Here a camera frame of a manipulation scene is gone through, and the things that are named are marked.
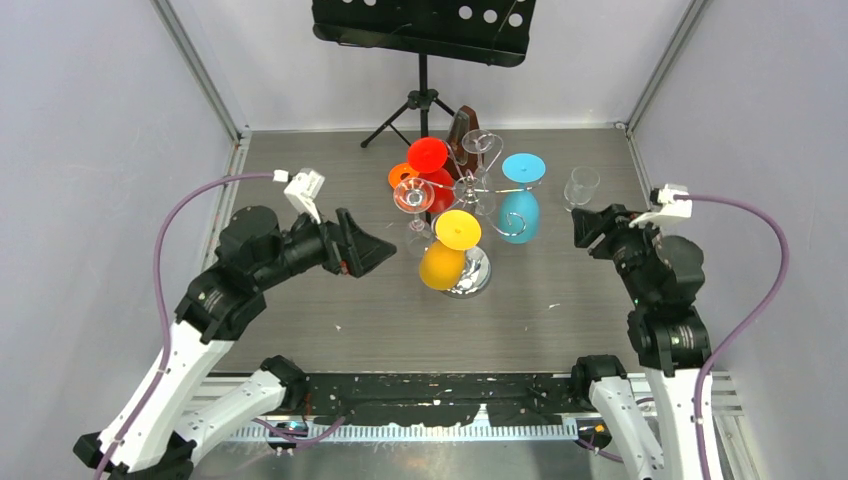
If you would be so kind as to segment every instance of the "music stand tripod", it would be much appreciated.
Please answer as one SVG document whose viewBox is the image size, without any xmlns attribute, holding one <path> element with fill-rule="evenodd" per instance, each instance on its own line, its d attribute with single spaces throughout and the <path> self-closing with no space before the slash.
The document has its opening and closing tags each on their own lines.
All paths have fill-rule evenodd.
<svg viewBox="0 0 848 480">
<path fill-rule="evenodd" d="M 380 133 L 383 132 L 386 128 L 391 128 L 407 145 L 411 145 L 410 141 L 407 140 L 406 137 L 403 136 L 392 122 L 397 120 L 398 117 L 403 115 L 407 110 L 419 110 L 419 114 L 421 115 L 421 137 L 427 137 L 430 135 L 429 124 L 428 124 L 428 116 L 430 114 L 430 105 L 435 103 L 442 110 L 447 112 L 451 117 L 454 116 L 454 111 L 450 107 L 448 107 L 445 102 L 443 102 L 439 98 L 439 92 L 432 88 L 427 88 L 427 55 L 423 53 L 418 54 L 418 90 L 412 90 L 409 92 L 409 95 L 406 97 L 406 102 L 399 108 L 395 113 L 392 114 L 382 125 L 380 125 L 377 130 L 374 130 L 368 138 L 362 141 L 359 144 L 362 148 L 368 146 L 371 143 L 371 140 L 377 137 Z"/>
</svg>

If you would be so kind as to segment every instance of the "white wall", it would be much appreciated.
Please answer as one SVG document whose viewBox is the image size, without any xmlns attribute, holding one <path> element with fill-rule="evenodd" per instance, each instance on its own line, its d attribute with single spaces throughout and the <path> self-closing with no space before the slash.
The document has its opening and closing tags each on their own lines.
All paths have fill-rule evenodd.
<svg viewBox="0 0 848 480">
<path fill-rule="evenodd" d="M 220 64 L 224 78 L 216 84 L 233 89 L 233 109 L 254 130 L 373 128 L 417 88 L 414 54 L 315 38 L 309 1 L 174 3 L 192 18 L 187 28 L 204 58 Z M 539 0 L 523 64 L 433 59 L 430 86 L 449 105 L 471 105 L 490 127 L 626 120 L 688 4 Z M 434 125 L 449 121 L 441 111 L 431 117 Z M 397 124 L 417 122 L 407 113 Z"/>
<path fill-rule="evenodd" d="M 714 0 L 637 140 L 655 183 L 750 201 L 792 251 L 772 306 L 720 361 L 755 434 L 761 478 L 845 478 L 848 398 L 848 3 Z M 774 281 L 778 249 L 750 215 L 696 205 L 698 303 L 714 342 Z"/>
<path fill-rule="evenodd" d="M 0 4 L 0 477 L 80 479 L 152 364 L 159 224 L 231 151 L 150 2 Z M 197 272 L 215 196 L 166 239 L 169 309 Z"/>
</svg>

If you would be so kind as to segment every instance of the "enclosure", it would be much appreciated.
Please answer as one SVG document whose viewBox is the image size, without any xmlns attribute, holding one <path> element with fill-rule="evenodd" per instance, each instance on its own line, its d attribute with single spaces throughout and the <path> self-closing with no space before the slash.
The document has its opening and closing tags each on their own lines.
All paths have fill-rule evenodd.
<svg viewBox="0 0 848 480">
<path fill-rule="evenodd" d="M 508 13 L 518 3 L 506 2 Z M 404 248 L 411 217 L 386 183 L 407 159 L 391 129 L 417 139 L 418 112 L 360 146 L 418 87 L 420 58 L 381 41 L 321 41 L 311 8 L 272 0 L 0 7 L 0 136 L 10 167 L 0 189 L 4 478 L 90 478 L 74 442 L 116 417 L 162 348 L 151 269 L 160 225 L 186 194 L 238 173 L 314 169 L 326 177 L 316 200 L 326 217 L 335 221 L 335 209 L 347 208 L 398 252 L 363 278 L 316 268 L 267 291 L 267 308 L 215 365 L 189 411 L 274 355 L 319 377 L 480 375 L 470 381 L 491 377 L 507 388 L 521 382 L 510 375 L 556 378 L 578 357 L 611 354 L 636 374 L 642 387 L 634 394 L 649 396 L 628 338 L 633 304 L 622 279 L 611 262 L 574 247 L 563 190 L 581 166 L 600 176 L 584 205 L 592 210 L 644 211 L 652 186 L 677 184 L 749 202 L 783 227 L 792 252 L 783 288 L 714 370 L 724 478 L 844 476 L 838 412 L 848 385 L 831 371 L 848 340 L 839 269 L 846 228 L 836 212 L 848 173 L 848 7 L 538 1 L 520 64 L 431 55 L 430 87 L 453 109 L 472 107 L 480 127 L 503 139 L 501 161 L 527 152 L 546 166 L 533 188 L 535 238 L 504 241 L 497 219 L 480 217 L 491 279 L 463 299 L 422 284 L 421 259 Z M 433 104 L 429 134 L 446 138 L 450 122 Z M 492 177 L 493 189 L 516 186 L 499 164 Z M 257 205 L 270 207 L 283 229 L 298 217 L 284 187 L 256 180 L 201 195 L 179 213 L 161 258 L 169 313 L 215 261 L 234 212 Z M 691 219 L 665 233 L 704 251 L 706 283 L 695 305 L 715 347 L 774 281 L 778 244 L 756 217 L 697 202 Z M 655 409 L 644 413 L 656 429 Z M 816 441 L 801 441 L 799 432 L 828 414 Z M 489 435 L 482 424 L 471 427 Z M 243 431 L 192 478 L 627 478 L 566 430 L 432 442 L 349 429 L 359 438 L 292 456 L 273 454 L 265 433 L 252 439 Z"/>
</svg>

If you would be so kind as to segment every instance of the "black bracket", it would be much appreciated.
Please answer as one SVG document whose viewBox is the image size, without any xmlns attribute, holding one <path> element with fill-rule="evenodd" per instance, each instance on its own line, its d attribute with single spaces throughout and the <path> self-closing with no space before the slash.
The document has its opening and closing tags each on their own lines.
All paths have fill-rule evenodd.
<svg viewBox="0 0 848 480">
<path fill-rule="evenodd" d="M 627 378 L 627 370 L 615 355 L 589 355 L 577 359 L 571 367 L 570 401 L 587 411 L 595 411 L 589 400 L 589 387 L 605 377 Z"/>
<path fill-rule="evenodd" d="M 280 379 L 280 385 L 286 387 L 286 395 L 280 405 L 282 410 L 296 409 L 303 403 L 308 392 L 306 374 L 288 358 L 281 355 L 266 358 L 259 366 L 262 371 L 271 372 Z"/>
</svg>

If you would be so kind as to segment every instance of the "tripod leg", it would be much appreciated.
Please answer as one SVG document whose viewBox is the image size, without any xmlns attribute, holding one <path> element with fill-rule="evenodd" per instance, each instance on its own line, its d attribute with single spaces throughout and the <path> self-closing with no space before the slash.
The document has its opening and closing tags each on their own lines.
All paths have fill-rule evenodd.
<svg viewBox="0 0 848 480">
<path fill-rule="evenodd" d="M 427 115 L 430 113 L 429 109 L 421 109 L 421 138 L 430 136 L 430 127 L 427 123 Z"/>
<path fill-rule="evenodd" d="M 445 102 L 439 100 L 438 97 L 434 98 L 433 101 L 436 102 L 436 105 L 442 107 L 442 110 L 448 112 L 448 115 L 450 115 L 451 117 L 456 115 L 456 112 L 454 112 L 449 106 L 447 106 Z"/>
<path fill-rule="evenodd" d="M 400 107 L 400 108 L 399 108 L 399 109 L 398 109 L 395 113 L 393 113 L 393 114 L 392 114 L 392 116 L 391 116 L 391 117 L 389 117 L 389 119 L 388 119 L 388 120 L 386 120 L 385 122 L 383 122 L 383 124 L 382 124 L 382 125 L 380 125 L 380 127 L 379 127 L 379 128 L 377 128 L 377 130 L 375 130 L 375 131 L 374 131 L 374 133 L 372 133 L 372 134 L 371 134 L 368 138 L 366 138 L 365 140 L 363 140 L 363 141 L 362 141 L 362 143 L 360 143 L 360 144 L 359 144 L 359 146 L 360 146 L 360 147 L 362 147 L 362 148 L 367 147 L 367 146 L 368 146 L 368 144 L 369 144 L 369 143 L 371 143 L 371 140 L 374 140 L 374 138 L 376 138 L 376 137 L 377 137 L 377 135 L 381 134 L 381 133 L 383 132 L 383 130 L 385 130 L 386 128 L 388 128 L 388 127 L 389 127 L 389 125 L 391 125 L 391 124 L 392 124 L 392 122 L 394 122 L 395 120 L 397 120 L 397 117 L 401 116 L 401 115 L 403 114 L 403 112 L 405 112 L 408 108 L 409 108 L 409 104 L 404 103 L 404 104 L 403 104 L 403 106 L 402 106 L 402 107 Z"/>
</svg>

